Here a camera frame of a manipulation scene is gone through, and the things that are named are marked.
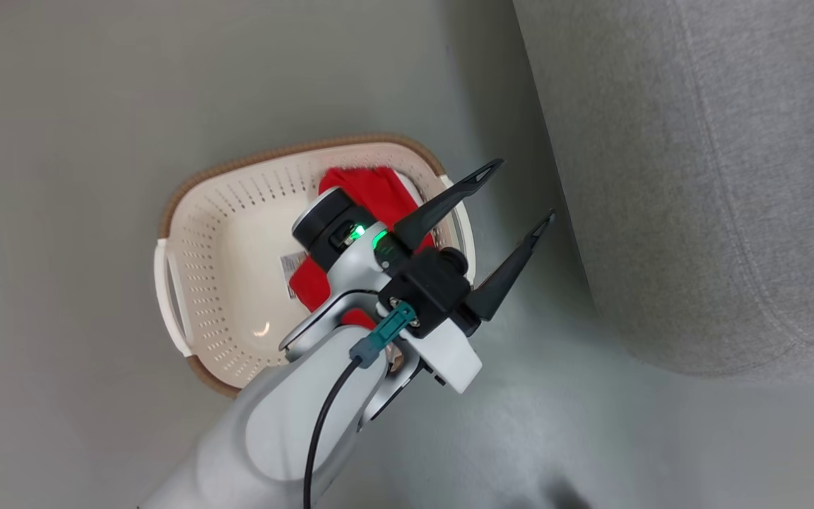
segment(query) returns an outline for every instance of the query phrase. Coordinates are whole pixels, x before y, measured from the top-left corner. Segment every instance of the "green light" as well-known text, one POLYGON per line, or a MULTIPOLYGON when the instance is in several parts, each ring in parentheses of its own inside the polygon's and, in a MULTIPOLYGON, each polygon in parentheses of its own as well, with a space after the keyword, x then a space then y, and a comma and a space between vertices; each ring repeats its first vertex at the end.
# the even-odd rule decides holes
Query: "green light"
POLYGON ((382 240, 385 235, 388 235, 388 230, 382 230, 379 232, 379 235, 376 235, 375 238, 372 239, 372 249, 375 249, 375 246, 379 244, 379 241, 382 240))
POLYGON ((365 233, 366 233, 366 228, 363 228, 362 226, 357 225, 356 228, 353 229, 353 232, 351 232, 351 239, 356 240, 358 238, 361 238, 362 234, 365 234, 365 233))

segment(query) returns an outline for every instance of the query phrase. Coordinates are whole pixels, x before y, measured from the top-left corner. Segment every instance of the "cable connector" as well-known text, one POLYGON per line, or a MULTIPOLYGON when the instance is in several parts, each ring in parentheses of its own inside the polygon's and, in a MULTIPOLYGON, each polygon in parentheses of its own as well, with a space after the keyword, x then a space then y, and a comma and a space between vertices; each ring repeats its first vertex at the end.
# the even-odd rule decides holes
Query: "cable connector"
POLYGON ((364 339, 360 339, 356 345, 350 349, 351 360, 360 359, 361 368, 369 368, 379 353, 398 337, 410 322, 416 320, 416 311, 413 306, 401 300, 397 306, 378 325, 372 329, 364 339))

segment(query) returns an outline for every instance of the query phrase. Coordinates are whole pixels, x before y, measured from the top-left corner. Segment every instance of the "gray sofa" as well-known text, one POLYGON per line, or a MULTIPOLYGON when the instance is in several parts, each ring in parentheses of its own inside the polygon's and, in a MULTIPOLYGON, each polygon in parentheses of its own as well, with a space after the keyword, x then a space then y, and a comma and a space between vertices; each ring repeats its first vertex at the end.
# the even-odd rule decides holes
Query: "gray sofa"
POLYGON ((516 0, 595 303, 633 354, 814 373, 814 0, 516 0))

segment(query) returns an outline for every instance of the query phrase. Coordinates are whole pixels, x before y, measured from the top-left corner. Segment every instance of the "laundry basket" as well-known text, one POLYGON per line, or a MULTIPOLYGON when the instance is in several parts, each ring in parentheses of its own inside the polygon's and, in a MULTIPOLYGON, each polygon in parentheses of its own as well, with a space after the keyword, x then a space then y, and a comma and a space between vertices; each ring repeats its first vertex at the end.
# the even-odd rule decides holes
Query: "laundry basket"
MULTIPOLYGON (((217 165, 188 178, 165 207, 155 246, 155 294, 168 335, 209 387, 234 397, 267 366, 285 363, 281 339, 309 315, 288 287, 306 257, 291 225, 329 168, 385 165, 418 202, 450 186, 442 164, 403 136, 327 139, 217 165)), ((476 270, 461 204, 433 230, 476 270)))

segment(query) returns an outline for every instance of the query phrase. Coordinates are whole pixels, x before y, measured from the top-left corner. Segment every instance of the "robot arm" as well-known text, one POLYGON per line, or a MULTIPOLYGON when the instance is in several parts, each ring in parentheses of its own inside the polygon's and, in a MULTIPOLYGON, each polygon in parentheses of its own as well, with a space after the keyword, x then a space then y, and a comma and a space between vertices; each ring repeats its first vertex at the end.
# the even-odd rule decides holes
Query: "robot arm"
POLYGON ((394 232, 341 189, 314 200, 292 233, 329 275, 332 297, 281 342, 290 364, 265 368, 240 391, 140 509, 302 507, 307 457, 314 464, 307 495, 314 500, 340 471, 359 429, 421 371, 462 393, 481 368, 468 336, 492 318, 553 213, 477 290, 466 283, 466 259, 456 249, 414 251, 500 165, 497 159, 479 168, 398 222, 394 232), (415 316, 388 328, 385 341, 394 339, 404 358, 400 370, 390 371, 380 344, 370 347, 366 341, 378 339, 384 323, 393 322, 385 317, 404 307, 415 316), (342 316, 353 309, 382 324, 374 332, 342 325, 342 316), (362 358, 367 355, 374 358, 362 358), (352 372, 342 376, 346 370, 352 372), (317 425, 326 398, 327 414, 317 425), (311 455, 314 432, 321 439, 311 455))

